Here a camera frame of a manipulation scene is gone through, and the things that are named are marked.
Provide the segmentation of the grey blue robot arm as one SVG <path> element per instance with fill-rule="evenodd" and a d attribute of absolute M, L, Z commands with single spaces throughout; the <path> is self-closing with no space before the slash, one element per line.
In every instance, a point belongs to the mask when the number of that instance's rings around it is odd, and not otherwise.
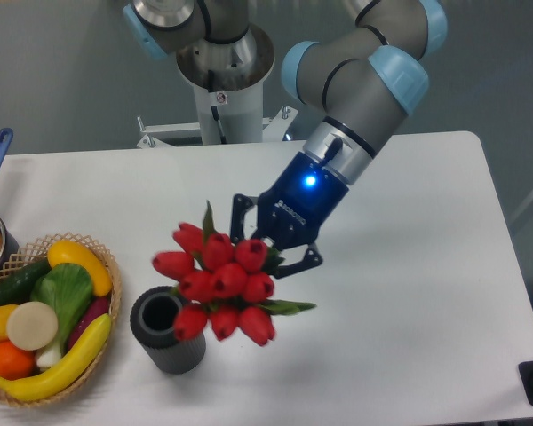
<path fill-rule="evenodd" d="M 294 45 L 282 61 L 285 90 L 319 109 L 322 122 L 282 175 L 261 195 L 233 199 L 230 237 L 244 237 L 255 209 L 254 237 L 277 251 L 304 247 L 276 278 L 314 268 L 319 230 L 429 86 L 421 59 L 443 44 L 448 22 L 436 1 L 353 1 L 352 32 L 330 43 Z M 205 145 L 259 142 L 263 82 L 274 66 L 269 36 L 249 20 L 245 1 L 131 1 L 123 15 L 153 58 L 174 55 L 192 86 Z"/>

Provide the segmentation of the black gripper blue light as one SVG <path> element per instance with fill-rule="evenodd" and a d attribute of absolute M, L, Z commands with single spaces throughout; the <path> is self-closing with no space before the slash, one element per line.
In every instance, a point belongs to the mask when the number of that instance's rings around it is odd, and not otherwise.
<path fill-rule="evenodd" d="M 273 276 L 283 279 L 320 266 L 323 257 L 315 243 L 320 228 L 348 192 L 337 177 L 304 153 L 298 153 L 274 184 L 258 196 L 236 193 L 232 201 L 230 240 L 246 240 L 246 214 L 257 205 L 254 239 L 268 238 L 284 251 L 307 245 L 301 260 L 279 265 Z"/>

